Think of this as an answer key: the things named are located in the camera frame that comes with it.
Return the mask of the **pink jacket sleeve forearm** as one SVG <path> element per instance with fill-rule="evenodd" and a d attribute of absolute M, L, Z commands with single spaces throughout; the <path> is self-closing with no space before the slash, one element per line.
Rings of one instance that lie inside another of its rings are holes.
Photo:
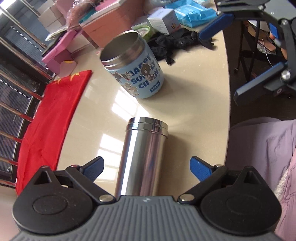
<path fill-rule="evenodd" d="M 276 235 L 295 240 L 295 120 L 261 117 L 233 126 L 226 166 L 256 168 L 281 204 Z"/>

